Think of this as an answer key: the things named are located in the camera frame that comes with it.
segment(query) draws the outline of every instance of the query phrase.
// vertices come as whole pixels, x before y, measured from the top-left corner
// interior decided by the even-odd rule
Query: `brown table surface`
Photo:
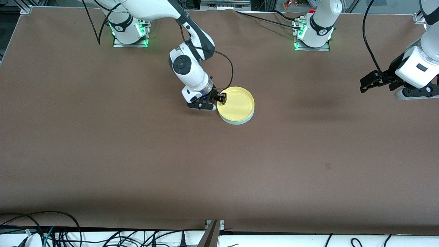
[[[172,19],[153,22],[150,47],[123,49],[108,28],[98,46],[81,8],[21,16],[0,67],[0,211],[62,210],[95,227],[220,218],[235,231],[439,234],[439,101],[360,93],[374,69],[362,15],[340,16],[330,52],[305,52],[288,28],[191,14],[253,94],[248,123],[186,107],[168,65],[182,42]],[[423,31],[409,15],[367,21],[383,69]],[[202,66],[227,85],[226,59]]]

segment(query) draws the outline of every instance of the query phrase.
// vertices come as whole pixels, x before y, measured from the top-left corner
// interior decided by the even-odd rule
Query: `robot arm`
[[[340,0],[321,0],[314,13],[305,15],[306,28],[298,38],[305,45],[318,48],[325,45],[334,31],[334,24],[342,12]]]
[[[98,1],[106,8],[111,8],[116,5],[117,0]],[[182,94],[187,105],[194,109],[215,110],[215,101],[225,102],[225,95],[213,89],[211,77],[200,66],[201,62],[213,56],[215,44],[175,0],[119,0],[119,2],[121,6],[116,10],[120,13],[112,13],[108,19],[120,42],[131,44],[139,40],[141,31],[137,33],[137,27],[141,25],[141,21],[174,18],[177,24],[190,34],[189,39],[169,54],[170,67],[186,85]]]
[[[439,86],[432,81],[439,74],[439,0],[420,0],[427,30],[404,53],[392,61],[389,69],[380,74],[372,71],[363,77],[362,93],[373,87],[389,84],[400,100],[439,98]]]

